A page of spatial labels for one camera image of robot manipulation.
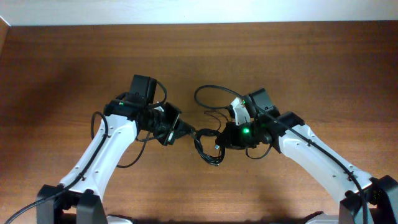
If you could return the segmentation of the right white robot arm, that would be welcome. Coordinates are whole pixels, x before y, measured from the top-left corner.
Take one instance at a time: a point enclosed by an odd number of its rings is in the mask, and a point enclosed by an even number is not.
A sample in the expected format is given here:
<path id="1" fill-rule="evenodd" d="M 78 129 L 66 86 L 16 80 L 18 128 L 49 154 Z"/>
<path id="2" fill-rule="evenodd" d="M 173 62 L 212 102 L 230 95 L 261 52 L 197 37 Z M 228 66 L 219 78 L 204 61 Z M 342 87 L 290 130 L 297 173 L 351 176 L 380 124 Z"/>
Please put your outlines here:
<path id="1" fill-rule="evenodd" d="M 397 223 L 397 181 L 375 178 L 348 162 L 295 113 L 280 114 L 265 89 L 236 97 L 227 109 L 233 121 L 216 145 L 248 150 L 267 144 L 300 165 L 338 204 L 337 215 L 320 212 L 307 223 Z"/>

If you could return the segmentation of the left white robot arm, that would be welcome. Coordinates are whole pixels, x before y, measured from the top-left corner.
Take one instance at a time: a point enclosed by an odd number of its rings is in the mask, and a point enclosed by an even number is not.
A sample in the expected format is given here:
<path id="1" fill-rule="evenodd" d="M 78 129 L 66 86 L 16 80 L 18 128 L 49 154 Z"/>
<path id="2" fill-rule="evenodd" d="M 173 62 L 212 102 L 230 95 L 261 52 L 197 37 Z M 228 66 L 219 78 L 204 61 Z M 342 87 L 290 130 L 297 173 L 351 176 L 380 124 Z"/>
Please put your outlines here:
<path id="1" fill-rule="evenodd" d="M 163 146 L 194 132 L 181 111 L 162 100 L 154 103 L 161 82 L 134 75 L 130 90 L 108 103 L 98 132 L 74 168 L 54 187 L 44 185 L 37 195 L 37 223 L 133 223 L 130 217 L 107 215 L 103 207 L 106 186 L 126 149 L 140 131 L 154 135 Z"/>

